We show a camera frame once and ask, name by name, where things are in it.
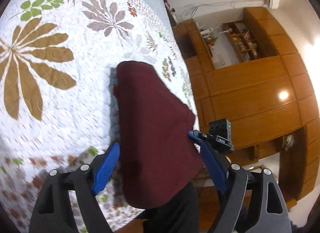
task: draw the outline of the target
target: wooden furniture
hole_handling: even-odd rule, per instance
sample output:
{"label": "wooden furniture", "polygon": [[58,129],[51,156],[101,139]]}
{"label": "wooden furniture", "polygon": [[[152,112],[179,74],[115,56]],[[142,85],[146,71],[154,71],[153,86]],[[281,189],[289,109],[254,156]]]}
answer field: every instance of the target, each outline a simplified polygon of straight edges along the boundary
{"label": "wooden furniture", "polygon": [[[230,158],[241,165],[280,152],[279,185],[292,207],[313,190],[319,168],[314,90],[293,42],[268,10],[245,8],[243,22],[267,57],[212,70],[203,67],[199,57],[185,59],[200,129],[208,132],[210,121],[230,120],[236,149]],[[200,35],[194,23],[186,25],[194,26],[193,36]],[[199,41],[193,42],[195,48],[202,46]],[[284,137],[289,134],[296,140],[285,151]]]}
{"label": "wooden furniture", "polygon": [[268,39],[268,35],[260,33],[256,28],[250,29],[244,20],[226,22],[222,27],[223,30],[229,30],[225,35],[240,63],[277,55],[275,48],[270,49],[273,44]]}

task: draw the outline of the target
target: electrical cable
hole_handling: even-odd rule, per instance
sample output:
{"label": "electrical cable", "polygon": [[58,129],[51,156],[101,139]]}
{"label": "electrical cable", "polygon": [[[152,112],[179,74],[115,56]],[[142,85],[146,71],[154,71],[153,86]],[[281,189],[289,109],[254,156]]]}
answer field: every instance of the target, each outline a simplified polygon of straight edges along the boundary
{"label": "electrical cable", "polygon": [[249,3],[251,3],[251,2],[266,2],[266,0],[232,0],[232,1],[225,1],[225,2],[216,2],[216,3],[212,3],[212,4],[200,4],[198,6],[195,6],[194,4],[189,4],[189,5],[186,5],[185,7],[192,6],[192,8],[184,10],[181,14],[181,19],[185,20],[185,19],[183,19],[183,16],[188,16],[188,15],[190,15],[190,18],[192,18],[196,14],[197,10],[200,7],[204,7],[204,6],[214,7],[214,6],[222,6],[225,4],[230,4],[232,8],[236,8],[236,3],[247,3],[247,2],[249,2]]}

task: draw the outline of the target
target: dark red towel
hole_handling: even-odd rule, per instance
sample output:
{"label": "dark red towel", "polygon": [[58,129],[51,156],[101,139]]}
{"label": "dark red towel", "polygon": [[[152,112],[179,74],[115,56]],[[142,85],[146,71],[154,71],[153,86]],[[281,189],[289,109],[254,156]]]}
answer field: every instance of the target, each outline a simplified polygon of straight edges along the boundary
{"label": "dark red towel", "polygon": [[159,207],[203,166],[187,136],[195,116],[167,89],[151,65],[122,62],[117,77],[114,95],[120,114],[124,196],[136,208]]}

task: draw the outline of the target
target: bed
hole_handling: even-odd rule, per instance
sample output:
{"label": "bed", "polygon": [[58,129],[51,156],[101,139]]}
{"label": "bed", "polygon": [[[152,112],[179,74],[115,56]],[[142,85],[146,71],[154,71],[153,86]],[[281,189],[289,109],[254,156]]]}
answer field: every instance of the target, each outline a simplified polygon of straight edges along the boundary
{"label": "bed", "polygon": [[[74,171],[118,139],[115,68],[129,60],[151,64],[196,115],[163,0],[9,2],[0,18],[0,201],[20,232],[50,170]],[[116,168],[97,196],[113,231],[143,211],[126,203],[121,183]]]}

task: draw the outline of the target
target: wooden cabinet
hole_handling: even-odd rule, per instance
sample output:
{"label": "wooden cabinet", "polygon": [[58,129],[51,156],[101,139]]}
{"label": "wooden cabinet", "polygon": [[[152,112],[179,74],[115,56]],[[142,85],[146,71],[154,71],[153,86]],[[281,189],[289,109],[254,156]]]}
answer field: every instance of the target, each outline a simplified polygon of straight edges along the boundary
{"label": "wooden cabinet", "polygon": [[286,32],[275,19],[257,20],[268,35],[285,35]]}
{"label": "wooden cabinet", "polygon": [[270,57],[205,73],[211,96],[288,76],[281,58]]}
{"label": "wooden cabinet", "polygon": [[254,17],[255,20],[274,19],[271,13],[263,7],[249,7],[246,10]]}
{"label": "wooden cabinet", "polygon": [[293,76],[291,77],[291,81],[298,100],[313,95],[314,90],[311,84],[310,77],[307,73]]}
{"label": "wooden cabinet", "polygon": [[281,56],[290,76],[307,73],[307,69],[298,53]]}
{"label": "wooden cabinet", "polygon": [[301,126],[298,104],[291,103],[231,122],[236,149],[272,140]]}
{"label": "wooden cabinet", "polygon": [[270,36],[270,39],[278,50],[279,55],[298,53],[288,35],[273,35]]}
{"label": "wooden cabinet", "polygon": [[299,101],[299,109],[302,124],[307,124],[319,116],[318,104],[315,95],[311,95]]}
{"label": "wooden cabinet", "polygon": [[[251,164],[280,152],[279,185],[288,207],[315,185],[320,155],[319,109],[305,65],[289,36],[265,8],[246,8],[244,22],[262,40],[265,58],[214,69],[195,25],[191,33],[197,57],[186,59],[200,129],[227,118],[236,151],[233,162]],[[284,137],[295,145],[283,150]]]}
{"label": "wooden cabinet", "polygon": [[[279,93],[282,91],[288,93],[288,98],[285,100],[279,99]],[[289,77],[212,97],[216,118],[227,118],[230,121],[275,109],[294,101],[296,97]]]}

